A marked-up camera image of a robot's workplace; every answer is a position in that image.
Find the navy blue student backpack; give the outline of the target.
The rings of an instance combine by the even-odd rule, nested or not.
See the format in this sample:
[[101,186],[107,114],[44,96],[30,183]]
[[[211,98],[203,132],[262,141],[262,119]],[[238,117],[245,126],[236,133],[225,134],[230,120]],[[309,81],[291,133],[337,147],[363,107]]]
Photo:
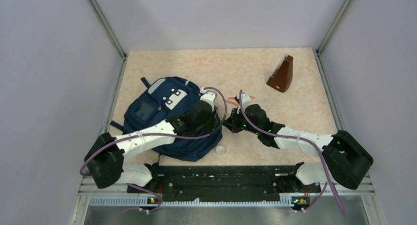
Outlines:
[[[143,130],[168,117],[180,115],[200,100],[200,87],[181,77],[159,78],[153,84],[144,77],[141,81],[147,89],[129,105],[124,114],[124,123],[110,123],[124,134]],[[199,140],[176,139],[174,143],[156,147],[154,151],[182,161],[195,162],[206,156],[223,138],[220,129],[214,133],[200,130],[194,136],[205,134],[209,136]]]

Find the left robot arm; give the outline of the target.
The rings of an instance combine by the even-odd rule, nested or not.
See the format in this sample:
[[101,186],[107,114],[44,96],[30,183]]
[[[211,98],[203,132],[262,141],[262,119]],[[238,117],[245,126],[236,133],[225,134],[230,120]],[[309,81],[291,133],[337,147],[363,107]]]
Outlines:
[[157,175],[146,164],[129,163],[129,158],[176,140],[206,139],[209,134],[195,134],[202,129],[213,132],[216,116],[214,100],[202,97],[181,115],[173,115],[143,130],[114,137],[105,132],[86,154],[80,174],[90,176],[99,189],[125,183],[152,192],[157,188]]

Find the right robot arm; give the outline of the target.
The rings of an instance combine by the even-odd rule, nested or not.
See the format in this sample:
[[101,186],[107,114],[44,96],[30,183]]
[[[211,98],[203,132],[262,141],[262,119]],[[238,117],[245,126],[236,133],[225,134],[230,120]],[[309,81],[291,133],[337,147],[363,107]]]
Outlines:
[[271,121],[258,104],[245,110],[232,109],[224,126],[233,133],[248,131],[265,146],[294,150],[319,158],[317,163],[302,163],[288,178],[289,187],[301,192],[308,185],[333,182],[356,190],[374,163],[373,157],[347,131],[313,134]]

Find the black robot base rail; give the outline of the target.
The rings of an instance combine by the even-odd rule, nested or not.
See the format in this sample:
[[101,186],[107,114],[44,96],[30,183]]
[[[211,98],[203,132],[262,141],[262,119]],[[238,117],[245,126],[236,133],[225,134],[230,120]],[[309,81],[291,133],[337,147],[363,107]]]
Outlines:
[[159,178],[145,188],[164,202],[279,201],[284,193],[320,192],[297,179],[299,166],[158,166]]

